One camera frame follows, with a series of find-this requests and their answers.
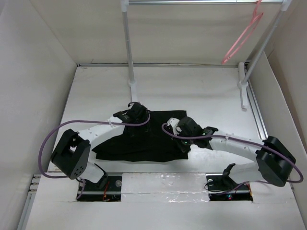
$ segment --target metal rod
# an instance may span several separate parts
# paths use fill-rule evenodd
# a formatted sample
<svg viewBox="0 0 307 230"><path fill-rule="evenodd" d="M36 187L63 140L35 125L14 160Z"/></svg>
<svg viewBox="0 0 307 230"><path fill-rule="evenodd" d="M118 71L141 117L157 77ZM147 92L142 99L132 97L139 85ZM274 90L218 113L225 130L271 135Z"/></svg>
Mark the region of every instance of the metal rod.
<svg viewBox="0 0 307 230"><path fill-rule="evenodd" d="M127 49L127 58L128 58L129 81L130 81L131 84L133 84L133 83L135 83L135 79L134 79L133 60L132 60L130 36L129 36L128 16L127 16L127 12L122 12L122 14L123 14L125 39L126 39L126 49Z"/></svg>
<svg viewBox="0 0 307 230"><path fill-rule="evenodd" d="M170 1L145 1L145 0L129 0L129 5L194 5L194 4L256 4L258 0L170 0ZM283 0L262 0L262 4L282 4Z"/></svg>
<svg viewBox="0 0 307 230"><path fill-rule="evenodd" d="M275 21L273 23L273 26L271 27L270 29L270 32L268 33L268 35L266 36L265 40L263 41L261 47L259 48L259 50L257 51L257 53L255 54L255 56L253 57L253 59L251 60L251 62L249 63L248 65L248 71L245 75L245 78L242 80L243 83L247 82L252 71L254 70L260 56L262 55L263 51L264 51L264 48L265 46L267 45L267 43L269 42L269 39L272 37L275 29L277 28L281 18L282 18L282 15L283 15L284 11L279 11L276 18L275 18Z"/></svg>

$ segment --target black garment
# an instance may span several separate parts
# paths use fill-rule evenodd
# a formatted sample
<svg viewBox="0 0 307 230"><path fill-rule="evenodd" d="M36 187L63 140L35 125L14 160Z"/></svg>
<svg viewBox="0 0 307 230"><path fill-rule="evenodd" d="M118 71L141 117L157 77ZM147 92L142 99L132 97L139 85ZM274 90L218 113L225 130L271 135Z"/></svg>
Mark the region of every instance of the black garment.
<svg viewBox="0 0 307 230"><path fill-rule="evenodd" d="M182 152L175 141L161 129L171 117L182 119L186 111L154 111L145 126L126 126L122 135L113 137L96 146L96 158L109 161L155 161L166 162L188 159L190 148Z"/></svg>

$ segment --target white tabletop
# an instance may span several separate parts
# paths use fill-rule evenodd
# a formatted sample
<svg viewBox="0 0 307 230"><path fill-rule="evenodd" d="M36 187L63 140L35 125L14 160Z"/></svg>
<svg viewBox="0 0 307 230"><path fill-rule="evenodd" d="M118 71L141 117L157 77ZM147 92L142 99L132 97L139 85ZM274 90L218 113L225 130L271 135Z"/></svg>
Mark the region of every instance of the white tabletop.
<svg viewBox="0 0 307 230"><path fill-rule="evenodd" d="M126 109L130 101L127 75L128 68L77 68L62 122L106 120ZM258 138L252 111L241 110L237 69L140 67L135 68L135 76L139 100L148 109L186 110L202 127ZM57 141L68 128L77 131L90 126L67 125L59 131ZM305 229L289 184L278 188L252 183L253 202L208 202L206 192L200 190L203 173L219 173L230 163L245 162L248 160L230 153L197 147L188 160L166 163L97 160L107 172L124 173L122 191L127 194L122 201L77 202L76 181L43 177L27 230ZM48 170L60 174L52 163ZM161 175L173 177L172 189L161 184ZM173 195L179 199L170 199Z"/></svg>

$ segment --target purple cable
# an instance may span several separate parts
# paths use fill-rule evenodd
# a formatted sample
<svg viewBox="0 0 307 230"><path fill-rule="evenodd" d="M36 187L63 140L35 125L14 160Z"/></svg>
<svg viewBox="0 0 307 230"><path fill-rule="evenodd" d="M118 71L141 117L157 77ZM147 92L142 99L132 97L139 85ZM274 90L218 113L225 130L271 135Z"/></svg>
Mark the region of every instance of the purple cable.
<svg viewBox="0 0 307 230"><path fill-rule="evenodd" d="M80 192L80 194L77 196L76 200L78 200L78 199L82 196L82 194L83 194L83 192L84 192L84 188L85 188L85 183L86 183L86 181L85 181L83 178L81 178L81 180L82 180L83 186L82 186L81 192Z"/></svg>
<svg viewBox="0 0 307 230"><path fill-rule="evenodd" d="M258 147L261 147L261 148L264 148L270 152L272 152L273 154L281 157L282 159L284 159L285 161L287 161L296 171L297 173L299 174L300 176L300 179L298 181L291 181L291 180L288 180L287 182L290 182L290 183L301 183L303 180L304 180L304 176L302 174L302 172L299 170L299 168L292 162L290 161L288 158L286 158L284 155L282 155L281 153L279 153L278 151L274 150L274 149L271 149L270 147L267 147L267 146L264 146L264 145L261 145L261 144L258 144L256 142L252 142L252 141L248 141L248 140L241 140L241 139L238 139L238 138L233 138L233 137L229 137L229 136L224 136L224 135L207 135L207 136L200 136L200 137L179 137L179 136L176 136L172 133L169 133L167 130L165 130L164 126L167 125L167 123L164 123L162 124L162 130L163 132L165 132L166 134L168 134L169 136L173 137L173 138L178 138L178 139L182 139L182 140L195 140L195 139L205 139L205 138L228 138L230 140L234 140L234 141L237 141L237 142L241 142L241 143L245 143L245 144L249 144L249 145L255 145L255 146L258 146Z"/></svg>
<svg viewBox="0 0 307 230"><path fill-rule="evenodd" d="M130 126L130 127L138 127L138 126L143 126L147 124L150 120L150 114L148 114L148 119L144 121L143 123L140 124L127 124L127 123L118 123L118 122L111 122L112 125L117 125L117 126ZM42 155L43 155L43 150L44 147L48 141L48 139L54 134L56 131L58 131L61 127L71 124L71 123L94 123L94 124L102 124L102 125L109 125L110 122L108 121L88 121L88 120L72 120L72 121L67 121L62 124L60 124L58 127L55 127L51 132L45 137L40 149L39 149L39 154L38 154L38 168L41 172L42 175L44 175L47 178L67 178L67 176L51 176L48 175L44 172L43 170L43 165L42 165Z"/></svg>

